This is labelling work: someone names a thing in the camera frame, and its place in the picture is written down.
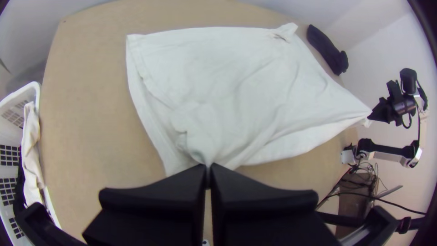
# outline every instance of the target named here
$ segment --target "round table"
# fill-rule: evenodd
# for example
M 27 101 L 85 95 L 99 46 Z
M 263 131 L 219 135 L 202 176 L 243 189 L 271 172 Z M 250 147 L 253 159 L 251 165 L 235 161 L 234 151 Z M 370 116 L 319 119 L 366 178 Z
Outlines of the round table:
M 40 102 L 41 163 L 62 229 L 83 240 L 81 233 L 101 209 L 99 190 L 138 187 L 165 177 L 129 94 L 127 34 L 207 26 L 277 28 L 288 22 L 295 21 L 243 3 L 207 0 L 119 0 L 63 19 Z M 297 24 L 306 42 L 307 26 Z M 340 151 L 356 141 L 356 131 L 349 129 L 307 154 L 237 171 L 274 187 L 314 189 L 324 197 L 347 170 Z M 207 194 L 204 236 L 212 241 L 209 199 Z

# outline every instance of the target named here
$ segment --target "black fabric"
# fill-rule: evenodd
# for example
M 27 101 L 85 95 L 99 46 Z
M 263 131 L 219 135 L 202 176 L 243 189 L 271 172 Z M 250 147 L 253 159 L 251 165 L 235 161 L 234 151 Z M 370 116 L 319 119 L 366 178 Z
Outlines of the black fabric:
M 322 55 L 334 74 L 340 75 L 349 67 L 346 52 L 338 51 L 331 40 L 322 31 L 309 25 L 306 32 L 308 42 Z

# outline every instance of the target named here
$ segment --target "white cloth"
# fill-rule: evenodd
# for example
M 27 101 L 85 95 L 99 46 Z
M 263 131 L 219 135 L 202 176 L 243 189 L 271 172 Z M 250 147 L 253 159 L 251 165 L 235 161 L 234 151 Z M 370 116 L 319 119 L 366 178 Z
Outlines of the white cloth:
M 296 29 L 127 36 L 131 97 L 167 175 L 196 163 L 235 169 L 303 154 L 370 114 Z
M 21 165 L 24 171 L 24 198 L 26 205 L 35 202 L 44 205 L 40 190 L 46 184 L 42 177 L 36 143 L 40 140 L 40 123 L 38 114 L 35 112 L 35 103 L 29 102 L 24 106 L 23 139 L 21 140 Z

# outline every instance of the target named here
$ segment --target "white laundry basket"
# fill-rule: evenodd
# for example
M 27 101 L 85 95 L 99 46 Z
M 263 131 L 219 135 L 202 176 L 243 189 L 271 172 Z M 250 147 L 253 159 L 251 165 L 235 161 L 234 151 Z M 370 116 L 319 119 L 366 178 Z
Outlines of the white laundry basket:
M 23 135 L 24 105 L 34 101 L 36 113 L 39 110 L 41 85 L 31 82 L 0 102 L 0 217 L 15 246 L 33 245 L 15 221 L 12 203 L 15 195 L 16 178 Z M 55 224 L 59 222 L 53 210 L 47 188 L 43 190 L 45 202 Z

